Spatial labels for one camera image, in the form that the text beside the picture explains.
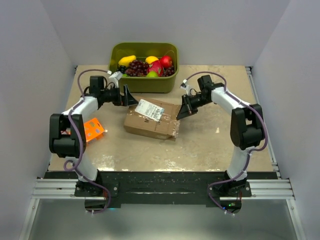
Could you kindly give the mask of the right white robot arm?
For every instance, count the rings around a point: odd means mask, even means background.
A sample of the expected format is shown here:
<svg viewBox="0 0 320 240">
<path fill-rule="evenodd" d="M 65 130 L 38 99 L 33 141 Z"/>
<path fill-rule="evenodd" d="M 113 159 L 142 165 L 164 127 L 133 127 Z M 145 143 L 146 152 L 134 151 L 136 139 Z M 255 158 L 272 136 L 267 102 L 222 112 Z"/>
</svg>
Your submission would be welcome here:
<svg viewBox="0 0 320 240">
<path fill-rule="evenodd" d="M 262 107 L 241 100 L 227 88 L 226 79 L 215 72 L 203 71 L 198 78 L 199 92 L 191 94 L 187 77 L 180 88 L 185 90 L 181 96 L 181 107 L 176 119 L 181 120 L 195 115 L 198 108 L 213 103 L 230 115 L 230 139 L 234 145 L 230 165 L 224 180 L 209 186 L 222 185 L 223 192 L 230 197 L 240 190 L 240 181 L 247 178 L 247 168 L 253 152 L 260 152 L 268 144 L 268 133 L 263 119 Z"/>
</svg>

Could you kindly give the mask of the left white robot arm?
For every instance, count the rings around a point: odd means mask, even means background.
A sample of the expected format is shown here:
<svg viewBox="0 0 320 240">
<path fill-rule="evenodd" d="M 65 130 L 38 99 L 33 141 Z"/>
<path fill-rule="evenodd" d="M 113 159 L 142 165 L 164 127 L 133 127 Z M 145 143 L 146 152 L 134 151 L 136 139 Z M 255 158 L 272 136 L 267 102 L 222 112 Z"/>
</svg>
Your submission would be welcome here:
<svg viewBox="0 0 320 240">
<path fill-rule="evenodd" d="M 97 180 L 98 169 L 85 156 L 87 147 L 85 125 L 89 117 L 103 104 L 129 107 L 138 104 L 127 85 L 121 90 L 117 84 L 120 72 L 112 74 L 112 87 L 108 87 L 104 76 L 89 78 L 88 92 L 82 92 L 79 101 L 62 113 L 54 113 L 49 119 L 49 150 L 59 158 L 65 159 L 63 168 L 76 172 L 79 181 L 87 182 L 86 191 L 99 196 L 104 184 Z"/>
</svg>

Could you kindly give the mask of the brown cardboard express box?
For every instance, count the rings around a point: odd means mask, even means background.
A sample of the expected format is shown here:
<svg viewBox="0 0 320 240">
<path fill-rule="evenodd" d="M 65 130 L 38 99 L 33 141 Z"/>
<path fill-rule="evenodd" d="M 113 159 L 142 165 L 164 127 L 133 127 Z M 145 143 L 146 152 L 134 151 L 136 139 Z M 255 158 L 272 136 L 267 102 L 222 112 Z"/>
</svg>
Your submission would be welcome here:
<svg viewBox="0 0 320 240">
<path fill-rule="evenodd" d="M 177 119 L 181 106 L 142 96 L 134 97 L 137 105 L 128 108 L 123 127 L 134 135 L 175 141 L 179 134 Z"/>
</svg>

